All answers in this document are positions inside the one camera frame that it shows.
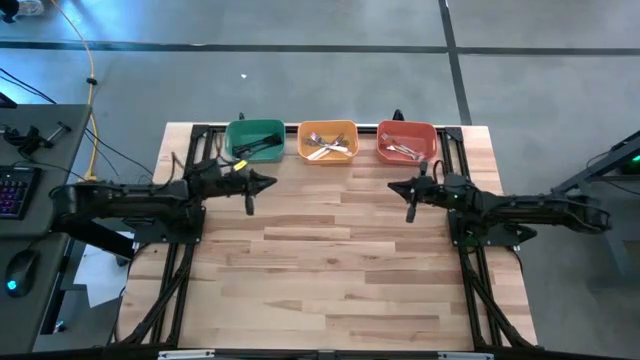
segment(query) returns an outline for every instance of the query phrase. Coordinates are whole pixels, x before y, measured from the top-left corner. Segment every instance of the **gray floor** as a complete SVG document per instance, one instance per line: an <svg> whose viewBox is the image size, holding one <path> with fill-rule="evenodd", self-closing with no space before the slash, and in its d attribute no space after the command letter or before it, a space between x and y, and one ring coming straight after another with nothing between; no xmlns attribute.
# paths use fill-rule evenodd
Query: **gray floor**
<svg viewBox="0 0 640 360"><path fill-rule="evenodd" d="M436 0L61 3L83 34L96 41L445 45ZM448 4L458 46L640 46L640 5L634 0ZM0 34L0 41L75 40L55 12L0 24ZM94 57L101 82L95 102L101 138L148 167L155 165L168 121L233 120L242 111L247 117L296 122L347 118L375 123L399 107L411 120L460 123L446 54L96 51ZM638 130L639 60L461 56L471 118L475 125L490 127L505 191L548 191L582 170L588 158ZM86 100L83 51L3 49L0 65L59 102ZM0 91L19 102L42 102L6 83L0 83ZM89 150L89 144L82 145L74 170L84 171ZM110 158L121 170L120 181L137 181L143 174L116 156ZM104 161L98 172L116 179ZM598 191L613 194L608 186ZM538 238L523 246L522 257L541 345L640 358L640 292L590 287L594 279L612 273L601 238L541 229ZM110 306L92 311L112 314L114 304ZM108 316L87 316L100 329L112 325ZM86 339L84 345L96 341ZM77 341L69 344L79 346Z"/></svg>

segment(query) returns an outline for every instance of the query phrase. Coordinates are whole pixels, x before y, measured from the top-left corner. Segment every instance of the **wooden table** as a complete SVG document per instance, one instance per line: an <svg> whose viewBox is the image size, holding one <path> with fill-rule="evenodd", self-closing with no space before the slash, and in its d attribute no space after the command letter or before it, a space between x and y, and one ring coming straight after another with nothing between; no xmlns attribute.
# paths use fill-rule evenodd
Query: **wooden table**
<svg viewBox="0 0 640 360"><path fill-rule="evenodd" d="M156 183L167 180L172 151L186 157L192 125L167 124ZM500 193L488 128L463 127L463 133L473 181ZM245 215L240 197L206 201L180 347L472 349L445 210L421 206L415 223L407 224L407 205L387 188L418 169L379 163L375 135L361 135L360 152L347 166L306 165L295 135L286 144L281 163L252 165L278 178L255 199L255 216ZM497 303L535 343L515 256L503 248L486 250ZM132 265L121 336L156 300L166 251L166 245L149 246ZM489 341L484 308L479 313ZM170 322L167 317L163 338Z"/></svg>

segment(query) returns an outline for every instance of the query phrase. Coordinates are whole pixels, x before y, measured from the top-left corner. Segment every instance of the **rgb keyboard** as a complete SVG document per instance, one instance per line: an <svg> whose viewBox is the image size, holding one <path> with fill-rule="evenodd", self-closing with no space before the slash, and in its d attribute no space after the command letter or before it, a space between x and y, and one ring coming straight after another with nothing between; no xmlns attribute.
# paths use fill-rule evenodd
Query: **rgb keyboard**
<svg viewBox="0 0 640 360"><path fill-rule="evenodd" d="M0 166L0 220L22 220L35 192L41 169Z"/></svg>

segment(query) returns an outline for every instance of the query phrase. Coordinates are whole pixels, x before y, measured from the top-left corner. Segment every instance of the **black desk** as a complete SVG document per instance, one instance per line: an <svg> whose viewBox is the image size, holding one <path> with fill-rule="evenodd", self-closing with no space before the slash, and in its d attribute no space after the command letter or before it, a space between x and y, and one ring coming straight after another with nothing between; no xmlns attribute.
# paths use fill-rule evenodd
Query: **black desk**
<svg viewBox="0 0 640 360"><path fill-rule="evenodd" d="M55 143L53 149L39 149L33 154L37 161L70 169L80 146L82 134L87 126L91 108L86 105L19 105L17 109L0 109L0 124L17 127L20 132L29 125L38 127L43 136L48 136L62 121L71 127ZM11 165L23 160L16 148L0 138L0 164ZM4 279L4 269L13 255L25 249L29 242L40 236L32 248L40 252L36 282L25 297L10 298L4 289L0 290L0 354L25 353L32 350L40 333L43 318L50 304L54 285L62 278L60 273L65 264L65 251L69 237L65 234L48 234L53 219L53 204L49 191L67 182L64 171L42 166L42 178L34 193L32 203L23 221L0 221L0 276Z"/></svg>

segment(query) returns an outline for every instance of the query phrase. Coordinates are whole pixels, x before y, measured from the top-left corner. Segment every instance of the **white paper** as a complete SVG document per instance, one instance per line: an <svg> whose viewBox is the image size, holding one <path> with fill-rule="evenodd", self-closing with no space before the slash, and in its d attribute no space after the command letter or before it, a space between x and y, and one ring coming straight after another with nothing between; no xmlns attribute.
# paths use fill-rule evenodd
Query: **white paper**
<svg viewBox="0 0 640 360"><path fill-rule="evenodd" d="M130 232L118 233L133 239ZM118 266L114 255L87 245L73 283L87 286L89 306L95 307L120 296L127 284L128 269Z"/></svg>

